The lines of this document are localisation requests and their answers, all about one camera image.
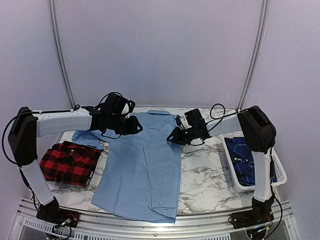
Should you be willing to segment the light blue long sleeve shirt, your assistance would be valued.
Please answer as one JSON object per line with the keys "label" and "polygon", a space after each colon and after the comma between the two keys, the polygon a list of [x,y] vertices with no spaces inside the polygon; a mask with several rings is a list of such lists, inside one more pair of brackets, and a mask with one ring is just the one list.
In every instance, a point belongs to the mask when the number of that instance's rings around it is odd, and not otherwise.
{"label": "light blue long sleeve shirt", "polygon": [[167,141],[176,127],[168,111],[138,112],[142,131],[117,137],[77,130],[72,142],[103,149],[109,143],[105,169],[92,204],[111,214],[151,223],[176,221],[181,186],[181,147]]}

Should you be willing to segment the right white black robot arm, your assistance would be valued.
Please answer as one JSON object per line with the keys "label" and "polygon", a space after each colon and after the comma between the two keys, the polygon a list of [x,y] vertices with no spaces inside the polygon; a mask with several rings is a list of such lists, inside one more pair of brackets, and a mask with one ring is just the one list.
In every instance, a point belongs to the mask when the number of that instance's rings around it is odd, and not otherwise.
{"label": "right white black robot arm", "polygon": [[252,152],[254,161],[255,189],[252,209],[245,212],[252,224],[258,224],[271,211],[275,197],[272,190],[271,163],[273,147],[276,143],[276,128],[267,115],[257,105],[237,110],[205,121],[198,108],[184,114],[189,125],[184,127],[177,117],[177,126],[167,137],[167,141],[181,146],[191,145],[193,140],[202,141],[231,132],[241,131],[246,145]]}

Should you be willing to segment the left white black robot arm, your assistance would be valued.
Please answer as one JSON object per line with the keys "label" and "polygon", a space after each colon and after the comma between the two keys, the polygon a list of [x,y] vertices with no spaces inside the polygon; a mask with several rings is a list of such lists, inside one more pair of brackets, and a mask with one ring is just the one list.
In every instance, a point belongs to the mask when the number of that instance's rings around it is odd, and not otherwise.
{"label": "left white black robot arm", "polygon": [[37,162],[37,140],[44,136],[70,131],[112,130],[116,135],[135,135],[143,130],[138,118],[132,115],[135,102],[118,92],[110,92],[96,106],[76,106],[64,110],[31,110],[21,107],[5,126],[1,137],[7,140],[15,164],[25,185],[40,204],[37,212],[53,223],[63,219],[63,211],[52,194],[40,164]]}

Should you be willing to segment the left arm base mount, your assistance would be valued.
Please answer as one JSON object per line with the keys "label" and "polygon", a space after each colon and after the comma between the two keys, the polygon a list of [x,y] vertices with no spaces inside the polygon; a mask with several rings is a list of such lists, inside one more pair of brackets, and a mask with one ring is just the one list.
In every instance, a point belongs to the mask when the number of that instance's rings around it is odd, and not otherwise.
{"label": "left arm base mount", "polygon": [[58,215],[58,217],[48,217],[44,213],[40,211],[37,212],[36,218],[53,223],[58,227],[71,227],[76,228],[78,225],[80,213],[77,211],[65,210],[62,209]]}

